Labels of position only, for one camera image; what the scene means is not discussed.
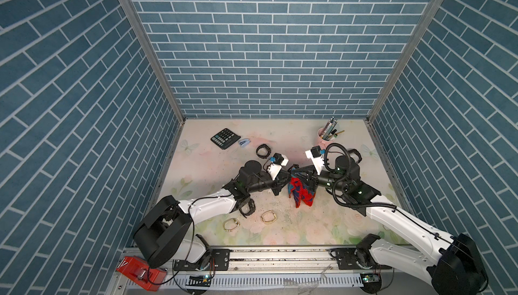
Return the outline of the red blue towel cloth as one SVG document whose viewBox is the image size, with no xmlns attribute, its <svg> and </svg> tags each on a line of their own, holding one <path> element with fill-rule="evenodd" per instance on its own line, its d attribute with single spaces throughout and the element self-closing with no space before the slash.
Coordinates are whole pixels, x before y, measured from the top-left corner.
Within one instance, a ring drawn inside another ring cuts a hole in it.
<svg viewBox="0 0 518 295">
<path fill-rule="evenodd" d="M 316 191 L 310 184 L 306 184 L 299 178 L 292 177 L 289 182 L 289 197 L 295 201 L 295 207 L 299 208 L 301 204 L 312 207 Z"/>
</svg>

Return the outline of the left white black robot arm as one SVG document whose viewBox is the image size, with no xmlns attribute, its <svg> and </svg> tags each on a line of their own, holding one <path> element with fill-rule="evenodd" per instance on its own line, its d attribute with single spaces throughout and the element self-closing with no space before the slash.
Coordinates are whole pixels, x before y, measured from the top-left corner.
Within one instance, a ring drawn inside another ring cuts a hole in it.
<svg viewBox="0 0 518 295">
<path fill-rule="evenodd" d="M 256 210 L 252 193 L 270 189 L 278 195 L 290 180 L 291 173 L 282 165 L 264 169 L 258 161 L 250 160 L 213 194 L 180 201 L 171 195 L 162 198 L 135 228 L 133 240 L 151 269 L 171 259 L 205 268 L 210 261 L 209 245 L 195 233 L 196 225 L 235 211 L 247 218 Z"/>
</svg>

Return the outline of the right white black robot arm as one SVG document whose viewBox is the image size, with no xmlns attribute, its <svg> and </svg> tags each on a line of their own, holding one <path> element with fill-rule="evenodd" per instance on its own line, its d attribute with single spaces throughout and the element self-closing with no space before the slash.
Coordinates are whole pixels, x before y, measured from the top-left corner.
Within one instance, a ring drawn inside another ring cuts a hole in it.
<svg viewBox="0 0 518 295">
<path fill-rule="evenodd" d="M 310 184 L 326 187 L 339 206 L 377 221 L 413 246 L 397 246 L 369 234 L 357 244 L 359 266 L 390 266 L 426 282 L 437 294 L 479 294 L 488 287 L 482 256 L 469 236 L 453 236 L 395 205 L 352 172 L 359 167 L 349 155 L 339 156 L 335 168 L 320 153 L 308 151 L 306 157 L 313 165 L 301 172 Z"/>
</svg>

